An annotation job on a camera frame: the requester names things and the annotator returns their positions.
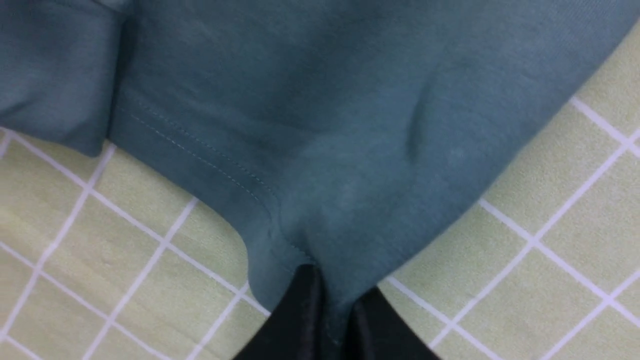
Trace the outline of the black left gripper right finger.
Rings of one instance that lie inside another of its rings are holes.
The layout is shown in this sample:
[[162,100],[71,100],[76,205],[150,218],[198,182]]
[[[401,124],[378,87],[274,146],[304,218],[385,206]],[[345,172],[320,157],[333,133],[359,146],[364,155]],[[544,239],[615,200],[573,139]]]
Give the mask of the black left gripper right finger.
[[349,360],[438,360],[393,309],[378,287],[352,306],[347,327]]

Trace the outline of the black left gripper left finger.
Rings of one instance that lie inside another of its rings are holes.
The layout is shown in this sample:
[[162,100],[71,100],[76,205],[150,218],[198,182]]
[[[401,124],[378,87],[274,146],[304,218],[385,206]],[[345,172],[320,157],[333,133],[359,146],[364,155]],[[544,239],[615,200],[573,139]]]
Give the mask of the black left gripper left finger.
[[325,288],[318,269],[298,266],[290,285],[236,360],[320,360]]

